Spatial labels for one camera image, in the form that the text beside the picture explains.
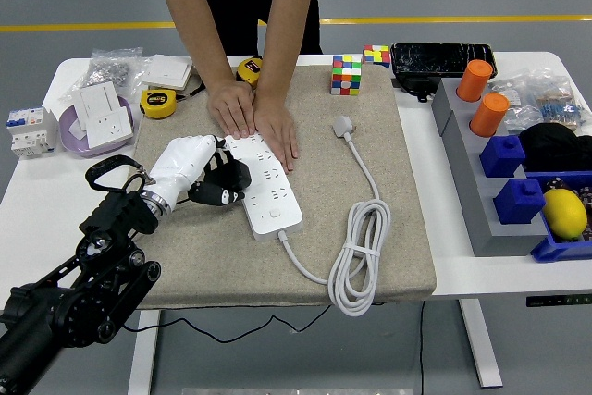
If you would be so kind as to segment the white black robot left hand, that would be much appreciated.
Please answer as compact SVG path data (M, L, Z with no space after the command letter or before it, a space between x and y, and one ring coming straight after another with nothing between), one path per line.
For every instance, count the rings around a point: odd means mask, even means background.
M212 135L172 140L150 177L152 183L142 198L156 216L170 214L182 193L198 204L235 203L245 197L252 182L249 168L234 158L225 140Z

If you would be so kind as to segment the person's left hand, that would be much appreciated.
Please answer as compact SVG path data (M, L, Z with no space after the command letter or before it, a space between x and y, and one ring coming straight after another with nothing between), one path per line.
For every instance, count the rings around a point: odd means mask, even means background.
M299 157L292 115L283 103L260 97L255 99L253 111L257 131L263 136L284 171L290 173Z

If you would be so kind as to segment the person's right hand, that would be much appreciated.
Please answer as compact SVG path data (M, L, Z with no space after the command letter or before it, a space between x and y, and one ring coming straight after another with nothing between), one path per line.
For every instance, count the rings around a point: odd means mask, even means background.
M222 80L208 85L207 91L207 109L226 136L241 139L254 134L254 94L250 85Z

